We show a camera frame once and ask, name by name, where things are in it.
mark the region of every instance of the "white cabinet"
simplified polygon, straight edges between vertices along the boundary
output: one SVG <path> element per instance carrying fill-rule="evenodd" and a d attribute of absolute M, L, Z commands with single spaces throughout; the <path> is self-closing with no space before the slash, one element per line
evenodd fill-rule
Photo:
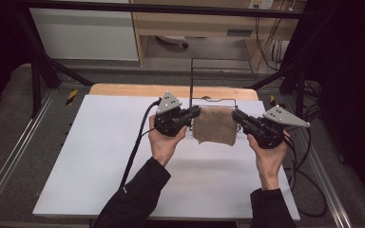
<path fill-rule="evenodd" d="M 129 3 L 128 0 L 94 2 Z M 130 12 L 67 9 L 30 11 L 44 48 L 52 58 L 138 61 Z"/>

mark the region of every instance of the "person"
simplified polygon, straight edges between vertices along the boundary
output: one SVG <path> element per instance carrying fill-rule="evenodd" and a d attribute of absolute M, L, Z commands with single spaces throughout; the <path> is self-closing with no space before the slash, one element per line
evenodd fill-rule
<path fill-rule="evenodd" d="M 154 116 L 151 116 L 150 129 L 154 128 L 154 122 Z M 93 228 L 144 228 L 146 219 L 156 208 L 161 191 L 170 179 L 165 167 L 173 157 L 177 144 L 185 137 L 185 132 L 186 127 L 175 137 L 162 135 L 156 129 L 149 132 L 152 157 L 108 201 Z M 261 188 L 250 195 L 253 209 L 251 228 L 296 227 L 279 189 L 278 172 L 287 154 L 287 145 L 283 142 L 274 149 L 261 149 L 252 135 L 247 138 L 256 152 L 261 182 Z"/>

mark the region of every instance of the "fabric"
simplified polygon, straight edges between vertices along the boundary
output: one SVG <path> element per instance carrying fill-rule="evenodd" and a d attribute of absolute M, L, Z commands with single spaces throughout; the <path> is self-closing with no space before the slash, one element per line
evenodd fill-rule
<path fill-rule="evenodd" d="M 149 159 L 136 176 L 108 201 L 93 228 L 144 228 L 156 208 L 170 174 L 155 159 Z M 251 228 L 296 227 L 280 189 L 256 190 L 251 194 Z"/>
<path fill-rule="evenodd" d="M 233 108 L 227 106 L 201 107 L 194 119 L 192 135 L 198 143 L 213 142 L 234 145 L 238 124 L 233 120 Z"/>

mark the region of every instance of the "metal bracket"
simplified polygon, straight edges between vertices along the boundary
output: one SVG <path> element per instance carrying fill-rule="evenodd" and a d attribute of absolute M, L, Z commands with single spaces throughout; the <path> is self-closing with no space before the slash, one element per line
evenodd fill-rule
<path fill-rule="evenodd" d="M 278 124 L 310 127 L 310 123 L 286 111 L 279 105 L 272 107 L 262 114 L 262 117 Z"/>
<path fill-rule="evenodd" d="M 183 103 L 179 99 L 177 99 L 173 94 L 171 94 L 169 91 L 166 91 L 164 93 L 162 101 L 159 104 L 158 109 L 156 110 L 156 114 L 158 115 L 162 114 L 166 111 L 179 107 L 182 104 Z"/>

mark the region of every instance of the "wooden table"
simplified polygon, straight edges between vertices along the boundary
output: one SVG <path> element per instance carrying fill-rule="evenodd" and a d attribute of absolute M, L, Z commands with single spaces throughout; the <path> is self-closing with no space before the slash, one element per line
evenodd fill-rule
<path fill-rule="evenodd" d="M 162 96 L 167 90 L 178 98 L 189 98 L 189 86 L 174 85 L 97 84 L 91 88 L 89 94 L 157 97 Z M 195 86 L 193 91 L 193 97 L 195 98 L 208 96 L 212 99 L 237 99 L 249 101 L 257 101 L 259 99 L 255 90 L 246 88 Z"/>

